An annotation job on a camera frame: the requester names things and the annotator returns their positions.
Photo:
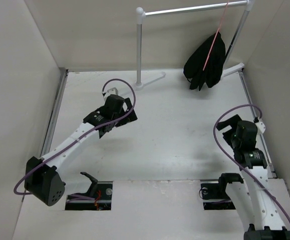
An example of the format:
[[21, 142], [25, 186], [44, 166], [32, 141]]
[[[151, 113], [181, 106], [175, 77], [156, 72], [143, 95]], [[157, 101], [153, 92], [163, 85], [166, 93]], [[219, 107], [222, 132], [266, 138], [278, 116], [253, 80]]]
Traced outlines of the black trousers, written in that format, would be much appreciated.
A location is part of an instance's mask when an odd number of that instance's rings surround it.
[[200, 91], [204, 85], [212, 88], [218, 84], [222, 76], [225, 57], [226, 48], [221, 33], [212, 34], [184, 65], [183, 74], [190, 82], [189, 89]]

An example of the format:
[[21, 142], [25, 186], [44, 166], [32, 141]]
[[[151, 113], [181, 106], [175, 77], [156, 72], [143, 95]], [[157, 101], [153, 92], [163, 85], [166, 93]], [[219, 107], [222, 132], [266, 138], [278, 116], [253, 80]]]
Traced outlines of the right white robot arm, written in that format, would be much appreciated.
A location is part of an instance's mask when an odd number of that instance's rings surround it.
[[290, 240], [290, 230], [280, 217], [286, 213], [269, 191], [267, 162], [264, 153], [256, 148], [256, 138], [265, 132], [259, 118], [242, 120], [239, 115], [221, 121], [213, 128], [220, 131], [226, 127], [223, 138], [233, 150], [231, 160], [239, 167], [239, 173], [223, 173], [219, 178], [217, 192], [230, 198], [241, 219], [245, 240]]

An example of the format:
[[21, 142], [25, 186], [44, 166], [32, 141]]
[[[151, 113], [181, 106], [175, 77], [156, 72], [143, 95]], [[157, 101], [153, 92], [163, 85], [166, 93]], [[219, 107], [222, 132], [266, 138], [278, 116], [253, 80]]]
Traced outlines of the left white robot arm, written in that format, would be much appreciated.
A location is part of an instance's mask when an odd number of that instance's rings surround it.
[[47, 206], [55, 205], [63, 195], [89, 200], [97, 193], [98, 181], [86, 172], [87, 181], [69, 181], [65, 169], [93, 142], [113, 128], [137, 120], [135, 100], [109, 95], [103, 106], [89, 113], [79, 127], [53, 151], [41, 158], [31, 157], [26, 164], [25, 189]]

